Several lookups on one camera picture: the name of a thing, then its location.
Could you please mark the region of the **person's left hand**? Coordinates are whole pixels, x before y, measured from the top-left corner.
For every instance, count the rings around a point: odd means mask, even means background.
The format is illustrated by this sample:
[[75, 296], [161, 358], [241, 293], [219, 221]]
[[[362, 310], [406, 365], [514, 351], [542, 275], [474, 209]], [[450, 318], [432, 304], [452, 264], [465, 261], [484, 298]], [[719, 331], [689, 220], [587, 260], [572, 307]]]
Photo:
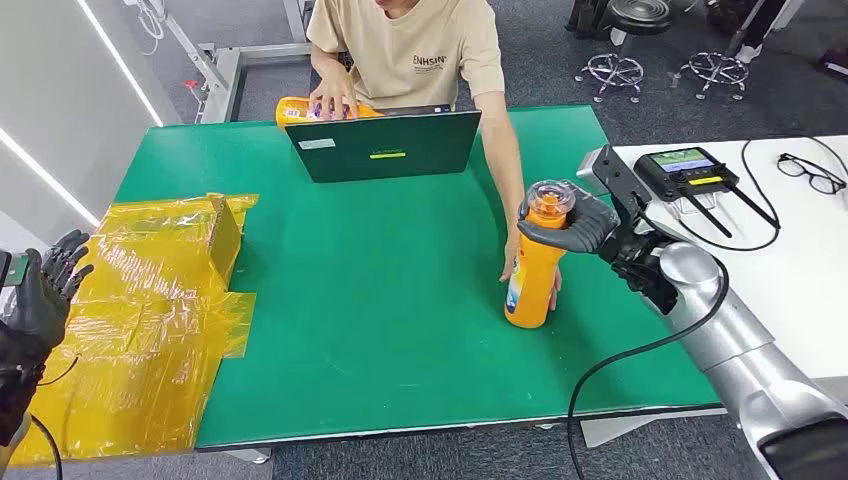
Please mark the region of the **person's left hand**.
[[[519, 240], [519, 230], [515, 225], [509, 225], [507, 228], [507, 236], [504, 245], [504, 264], [503, 270], [499, 277], [500, 282], [506, 282], [509, 280], [512, 269], [514, 259], [518, 253], [518, 249], [520, 246]], [[557, 308], [558, 295], [562, 288], [562, 275], [559, 269], [559, 265], [556, 265], [553, 274], [552, 287], [548, 297], [548, 310], [555, 311]]]

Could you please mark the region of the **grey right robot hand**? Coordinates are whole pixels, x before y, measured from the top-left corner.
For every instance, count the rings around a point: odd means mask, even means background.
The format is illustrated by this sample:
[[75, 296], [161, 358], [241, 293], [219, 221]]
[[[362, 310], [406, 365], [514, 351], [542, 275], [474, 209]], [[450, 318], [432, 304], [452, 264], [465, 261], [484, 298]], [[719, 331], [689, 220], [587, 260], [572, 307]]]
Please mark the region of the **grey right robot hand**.
[[565, 181], [575, 203], [566, 227], [545, 228], [527, 219], [529, 206], [524, 199], [518, 209], [518, 230], [529, 240], [574, 253], [597, 254], [602, 243], [620, 225], [618, 215], [604, 202], [579, 186]]

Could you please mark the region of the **person's right hand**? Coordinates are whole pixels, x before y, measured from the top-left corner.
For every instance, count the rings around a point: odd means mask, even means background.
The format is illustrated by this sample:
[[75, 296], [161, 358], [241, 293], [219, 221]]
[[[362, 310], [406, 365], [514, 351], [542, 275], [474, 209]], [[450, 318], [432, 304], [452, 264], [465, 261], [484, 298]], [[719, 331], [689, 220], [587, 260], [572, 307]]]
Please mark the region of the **person's right hand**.
[[318, 86], [309, 97], [310, 110], [319, 120], [346, 120], [358, 117], [353, 82], [345, 67], [338, 62], [317, 67]]

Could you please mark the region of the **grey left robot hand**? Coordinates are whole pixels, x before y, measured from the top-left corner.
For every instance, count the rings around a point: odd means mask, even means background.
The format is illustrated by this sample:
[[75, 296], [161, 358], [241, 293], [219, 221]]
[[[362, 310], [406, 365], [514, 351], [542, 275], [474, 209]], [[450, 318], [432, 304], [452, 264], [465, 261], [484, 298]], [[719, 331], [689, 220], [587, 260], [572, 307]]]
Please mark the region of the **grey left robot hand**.
[[65, 337], [70, 304], [91, 264], [80, 267], [90, 235], [76, 229], [45, 254], [28, 248], [22, 283], [15, 287], [11, 310], [1, 317], [1, 362], [38, 364]]

